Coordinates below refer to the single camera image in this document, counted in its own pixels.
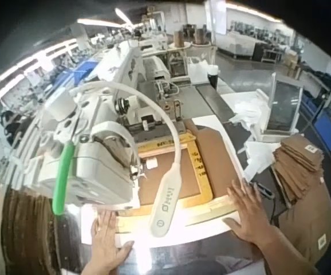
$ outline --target industrial sewing machine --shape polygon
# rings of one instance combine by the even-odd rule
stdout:
[[[127,41],[111,49],[86,84],[60,89],[46,102],[45,112],[58,123],[55,131],[42,129],[43,154],[30,160],[25,186],[53,198],[56,214],[66,203],[138,208],[138,179],[147,163],[137,147],[172,135],[175,162],[163,176],[151,225],[153,235],[165,235],[181,185],[178,134],[186,132],[181,103],[171,98],[179,88],[170,78],[160,58],[143,61],[140,48]],[[151,99],[135,90],[144,82],[150,82]]]

